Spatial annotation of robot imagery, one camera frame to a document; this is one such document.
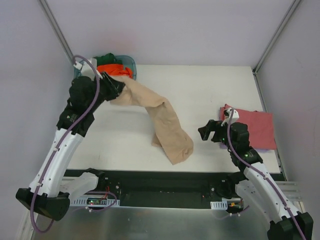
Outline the beige t shirt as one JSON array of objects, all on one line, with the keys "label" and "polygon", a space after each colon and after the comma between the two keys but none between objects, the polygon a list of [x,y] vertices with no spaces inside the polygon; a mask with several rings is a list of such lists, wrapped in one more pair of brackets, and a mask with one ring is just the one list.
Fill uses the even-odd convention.
[{"label": "beige t shirt", "polygon": [[172,165],[188,159],[194,151],[194,143],[183,130],[169,100],[128,76],[114,75],[113,79],[124,83],[125,87],[110,103],[145,108],[154,126],[151,144],[154,147],[161,147]]}]

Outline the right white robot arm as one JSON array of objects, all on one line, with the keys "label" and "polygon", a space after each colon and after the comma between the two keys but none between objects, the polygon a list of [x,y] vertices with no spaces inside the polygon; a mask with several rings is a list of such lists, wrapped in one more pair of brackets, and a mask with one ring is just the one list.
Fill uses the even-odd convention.
[{"label": "right white robot arm", "polygon": [[301,212],[286,197],[269,174],[261,156],[250,145],[248,126],[209,120],[198,128],[201,139],[226,146],[233,164],[239,171],[229,174],[215,187],[215,193],[225,199],[239,196],[246,206],[266,223],[270,240],[310,240],[314,221],[307,212]]}]

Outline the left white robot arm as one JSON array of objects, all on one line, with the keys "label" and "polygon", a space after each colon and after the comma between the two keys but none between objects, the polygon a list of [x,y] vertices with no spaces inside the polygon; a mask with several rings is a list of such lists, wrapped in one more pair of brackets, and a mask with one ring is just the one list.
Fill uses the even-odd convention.
[{"label": "left white robot arm", "polygon": [[74,78],[69,88],[67,106],[59,116],[53,143],[38,174],[27,188],[19,188],[16,199],[31,213],[37,213],[53,221],[61,220],[70,204],[92,191],[102,194],[106,189],[105,173],[88,168],[62,185],[67,167],[90,126],[94,112],[106,101],[119,97],[125,87],[105,72],[99,80],[88,76]]}]

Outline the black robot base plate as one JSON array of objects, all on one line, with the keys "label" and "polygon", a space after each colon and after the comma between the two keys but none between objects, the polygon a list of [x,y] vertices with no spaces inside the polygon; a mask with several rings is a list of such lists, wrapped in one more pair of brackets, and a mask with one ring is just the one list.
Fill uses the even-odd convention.
[{"label": "black robot base plate", "polygon": [[122,207],[210,209],[211,203],[238,195],[227,182],[230,174],[208,172],[160,172],[66,170],[65,177],[77,178],[85,172],[98,178],[83,193],[104,194],[118,199]]}]

